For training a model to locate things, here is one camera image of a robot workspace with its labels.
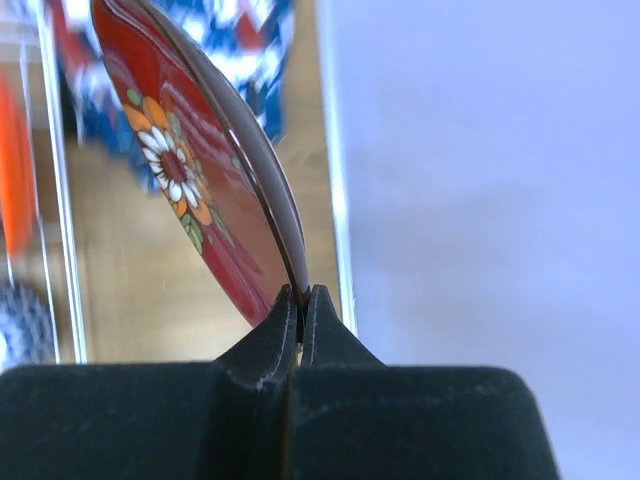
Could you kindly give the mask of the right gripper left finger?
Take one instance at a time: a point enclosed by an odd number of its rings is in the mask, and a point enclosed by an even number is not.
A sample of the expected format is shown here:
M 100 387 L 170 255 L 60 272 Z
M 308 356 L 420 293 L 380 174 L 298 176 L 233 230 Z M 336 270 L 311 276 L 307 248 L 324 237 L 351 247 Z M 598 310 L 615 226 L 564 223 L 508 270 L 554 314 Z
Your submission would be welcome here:
M 213 361 L 23 366 L 1 377 L 5 479 L 279 479 L 298 308 Z

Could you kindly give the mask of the red floral plate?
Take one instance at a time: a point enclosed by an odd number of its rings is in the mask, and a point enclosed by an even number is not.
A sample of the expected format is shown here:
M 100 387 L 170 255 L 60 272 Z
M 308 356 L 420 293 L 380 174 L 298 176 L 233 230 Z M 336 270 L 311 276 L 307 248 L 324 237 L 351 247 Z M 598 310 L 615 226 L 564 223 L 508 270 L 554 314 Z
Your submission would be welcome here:
M 95 1 L 94 28 L 125 116 L 174 213 L 238 311 L 262 322 L 282 289 L 299 312 L 311 285 L 286 175 L 224 75 L 205 75 L 148 1 Z

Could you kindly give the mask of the orange plate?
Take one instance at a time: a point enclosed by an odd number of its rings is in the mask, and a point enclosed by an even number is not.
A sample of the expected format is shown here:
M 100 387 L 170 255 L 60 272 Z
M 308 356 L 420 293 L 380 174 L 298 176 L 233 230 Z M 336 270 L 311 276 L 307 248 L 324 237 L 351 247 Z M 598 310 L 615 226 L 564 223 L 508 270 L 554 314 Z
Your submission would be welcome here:
M 7 252 L 17 258 L 32 240 L 36 195 L 24 106 L 1 76 L 1 220 Z

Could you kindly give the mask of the blue patterned bowl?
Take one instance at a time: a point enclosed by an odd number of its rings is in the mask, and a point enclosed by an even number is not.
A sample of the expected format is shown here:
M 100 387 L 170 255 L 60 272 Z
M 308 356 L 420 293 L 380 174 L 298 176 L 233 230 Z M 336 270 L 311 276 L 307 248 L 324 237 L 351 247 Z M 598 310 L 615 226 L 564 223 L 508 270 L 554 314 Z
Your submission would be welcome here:
M 49 310 L 26 285 L 1 283 L 1 371 L 55 360 Z

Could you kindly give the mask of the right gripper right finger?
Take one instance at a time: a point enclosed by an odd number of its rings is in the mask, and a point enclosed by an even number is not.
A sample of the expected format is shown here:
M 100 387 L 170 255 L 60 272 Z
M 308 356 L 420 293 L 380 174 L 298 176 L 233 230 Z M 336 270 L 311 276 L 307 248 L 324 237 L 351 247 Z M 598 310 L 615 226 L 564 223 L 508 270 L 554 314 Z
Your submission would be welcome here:
M 391 367 L 312 290 L 289 387 L 292 479 L 555 479 L 538 405 L 494 367 Z

